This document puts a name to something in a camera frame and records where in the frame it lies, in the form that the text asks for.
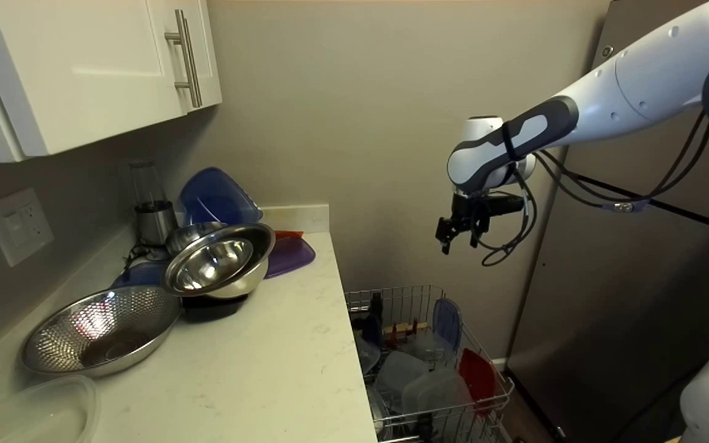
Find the dish rack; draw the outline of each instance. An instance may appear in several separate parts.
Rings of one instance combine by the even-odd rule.
[[[372,364],[372,370],[364,370],[370,396],[373,371],[378,371],[387,355],[396,348],[396,343],[415,333],[433,331],[433,305],[446,299],[446,293],[433,286],[346,291],[353,326],[357,326],[355,321],[362,321],[370,313],[373,295],[381,300],[378,331],[387,339],[378,348],[378,363]],[[461,349],[472,349],[482,357],[482,363],[489,364],[489,357],[474,348],[474,343],[465,336],[465,328],[461,328]],[[387,414],[373,414],[378,443],[509,443],[509,437],[501,429],[501,416],[514,384],[492,368],[489,374],[494,376],[494,393],[489,396],[474,402],[437,403],[409,414],[398,414],[393,408]]]

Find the wall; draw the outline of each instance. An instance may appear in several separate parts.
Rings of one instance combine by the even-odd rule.
[[[500,269],[444,257],[446,157],[468,117],[514,117],[573,81],[606,0],[209,0],[223,105],[178,124],[172,193],[207,165],[261,205],[329,201],[346,288],[433,284],[504,355],[535,236]],[[543,201],[549,179],[535,174]],[[494,240],[517,220],[500,220]]]
[[[127,225],[124,165],[138,141],[106,141],[68,155],[0,165],[0,197],[31,187],[46,211],[53,242],[10,269],[0,254],[0,333],[45,300],[72,269]]]

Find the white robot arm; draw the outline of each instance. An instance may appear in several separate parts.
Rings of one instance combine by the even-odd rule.
[[[461,232],[472,247],[487,220],[521,209],[521,201],[489,189],[529,174],[535,150],[622,136],[702,103],[709,117],[709,3],[645,35],[569,89],[526,114],[472,118],[447,157],[456,185],[453,216],[441,220],[444,251]]]

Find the electrical outlet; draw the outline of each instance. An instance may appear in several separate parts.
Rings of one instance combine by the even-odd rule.
[[[0,200],[0,248],[10,269],[51,243],[51,240],[51,227],[35,189]]]

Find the cabinet handle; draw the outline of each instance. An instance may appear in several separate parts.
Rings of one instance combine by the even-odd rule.
[[[200,89],[196,60],[191,57],[188,18],[183,11],[174,11],[174,18],[178,18],[178,32],[164,32],[164,40],[183,46],[183,62],[188,75],[188,78],[178,81],[174,89],[188,89],[191,108],[200,108],[202,89]]]

